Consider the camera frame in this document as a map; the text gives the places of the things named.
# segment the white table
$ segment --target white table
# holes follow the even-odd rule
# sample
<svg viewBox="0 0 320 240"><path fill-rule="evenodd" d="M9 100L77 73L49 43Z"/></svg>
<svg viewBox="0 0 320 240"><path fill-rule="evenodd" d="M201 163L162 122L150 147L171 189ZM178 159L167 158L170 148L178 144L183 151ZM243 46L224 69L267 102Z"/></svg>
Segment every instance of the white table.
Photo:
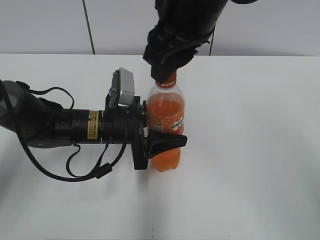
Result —
<svg viewBox="0 0 320 240"><path fill-rule="evenodd" d="M319 239L319 66L319 57L195 57L178 72L188 144L179 167L163 173L134 170L128 147L104 178L59 182L0 128L0 239ZM63 87L79 109L104 109L119 67L134 72L144 99L154 83L140 56L0 55L2 80ZM70 105L60 92L46 98ZM88 172L103 148L84 146L71 167ZM33 150L64 176L74 151Z"/></svg>

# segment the cable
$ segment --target cable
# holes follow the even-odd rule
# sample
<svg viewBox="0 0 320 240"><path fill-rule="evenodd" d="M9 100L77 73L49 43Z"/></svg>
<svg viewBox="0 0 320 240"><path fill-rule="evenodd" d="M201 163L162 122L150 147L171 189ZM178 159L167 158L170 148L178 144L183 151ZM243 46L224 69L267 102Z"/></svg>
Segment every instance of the cable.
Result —
<svg viewBox="0 0 320 240"><path fill-rule="evenodd" d="M125 115L124 139L123 139L122 147L120 149L118 156L116 156L115 160L110 164L112 168L119 162L120 158L124 154L126 146L127 146L127 142L128 142L128 121L127 121L127 114L126 114Z"/></svg>
<svg viewBox="0 0 320 240"><path fill-rule="evenodd" d="M22 134L21 128L19 123L16 120L15 117L15 113L14 113L14 109L12 107L12 104L10 102L7 90L2 82L2 80L0 79L0 94L3 97L3 100L5 102L7 111L12 119L14 128L15 128L15 133L19 139L19 142L23 148L23 150L25 151L25 154L29 157L30 161L33 163L33 165L40 171L42 172L44 175L48 176L49 178L52 179L56 179L58 181L62 181L62 182L83 182L83 181L87 181L90 179L93 179L95 176L94 175L90 175L90 176L86 176L86 177L79 177L79 178L69 178L69 177L63 177L63 176L59 176L59 175L55 175L49 171L47 171L44 167L41 166L41 164L36 160L36 158L34 157L34 155L32 154L32 152L29 149L29 146L27 145L24 136Z"/></svg>
<svg viewBox="0 0 320 240"><path fill-rule="evenodd" d="M50 87L47 90L43 90L43 91L36 91L36 90L32 90L30 89L30 86L28 84L26 84L25 82L22 81L16 81L15 83L17 83L20 87L22 87L23 89L26 89L29 93L31 94L35 94L35 95L45 95L49 92L51 92L52 90L60 90L64 93L66 93L71 99L72 99L72 103L71 103L71 107L69 109L73 109L74 105L75 105L75 99L74 97L65 89L63 89L62 87L59 86L54 86L54 87Z"/></svg>
<svg viewBox="0 0 320 240"><path fill-rule="evenodd" d="M66 168L66 171L72 176L72 177L75 177L75 178L83 178L83 177L87 177L87 176L90 176L91 174L93 174L96 178L101 178L103 177L104 175L106 175L107 173L109 173L108 170L111 170L112 171L112 168L119 162L119 160L121 159L121 157L123 156L125 150L126 150L126 146L127 146L127 143L128 143L128 121L127 121L127 114L124 115L125 116L125 129L124 129L124 139L123 139L123 142L122 142L122 147L120 149L120 152L119 154L116 156L115 160L112 162L112 163L106 163L102 166L101 163L102 163L102 158L109 146L109 143L107 143L105 145L105 148L103 150L103 152L101 153L96 165L94 166L94 168L91 170L91 172L89 172L87 175L84 175L84 176L77 176L75 175L71 169L70 169L70 162L71 162L71 159L77 155L80 150L81 150L81 147L80 145L78 144L75 144L74 146L75 147L78 147L78 150L76 152L74 152L66 161L66 164L65 164L65 168Z"/></svg>
<svg viewBox="0 0 320 240"><path fill-rule="evenodd" d="M58 86L54 86L54 87L51 87L47 90L43 90L43 91L36 91L36 90L31 90L31 89L28 89L27 91L31 94L35 94L35 95L45 95L49 92L51 92L52 90L60 90L64 93L66 93L71 99L72 99L72 103L71 103L71 107L70 109L73 109L74 108L74 105L75 105L75 99L74 97L65 89L63 89L62 87L58 87Z"/></svg>
<svg viewBox="0 0 320 240"><path fill-rule="evenodd" d="M101 165L101 163L102 163L102 158L103 158L106 150L108 149L109 143L107 143L107 144L105 145L104 150L103 150L103 152L101 153L101 155L100 155L98 161L96 162L95 166L93 167L93 169L92 169L87 175L84 175L84 176L77 176L77 175L75 175L75 174L71 171L71 169L70 169L71 159L72 159L75 155L77 155L77 154L80 152L80 150L81 150L80 145L75 144L74 146L75 146L75 147L78 147L78 150L77 150L75 153L73 153L73 154L68 158L68 160L66 161L66 164L65 164L65 168L66 168L66 171L68 172L68 174L70 174L72 177L82 178L82 177L87 177L87 176L89 176L89 175L91 175L91 174L95 174L95 172L100 168L100 165Z"/></svg>

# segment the orange soda bottle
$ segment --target orange soda bottle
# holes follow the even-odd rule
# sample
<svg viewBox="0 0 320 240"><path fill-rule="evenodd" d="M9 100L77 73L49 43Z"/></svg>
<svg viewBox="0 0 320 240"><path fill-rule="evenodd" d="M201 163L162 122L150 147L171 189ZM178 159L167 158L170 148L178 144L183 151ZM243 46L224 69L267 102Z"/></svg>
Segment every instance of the orange soda bottle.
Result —
<svg viewBox="0 0 320 240"><path fill-rule="evenodd" d="M185 97L176 85L175 71L163 84L155 82L147 100L148 128L166 134L182 135L184 132ZM155 168L163 172L176 169L180 161L180 148L165 151L152 158Z"/></svg>

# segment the black robotic arm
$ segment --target black robotic arm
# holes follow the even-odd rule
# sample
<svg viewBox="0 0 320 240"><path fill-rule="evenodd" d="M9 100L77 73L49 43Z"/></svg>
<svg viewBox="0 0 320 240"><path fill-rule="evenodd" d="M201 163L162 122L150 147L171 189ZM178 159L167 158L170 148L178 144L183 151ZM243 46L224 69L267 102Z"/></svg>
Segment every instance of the black robotic arm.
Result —
<svg viewBox="0 0 320 240"><path fill-rule="evenodd" d="M257 0L232 0L249 4ZM156 0L159 21L147 37L143 59L151 77L163 83L189 63L196 48L207 43L228 0Z"/></svg>

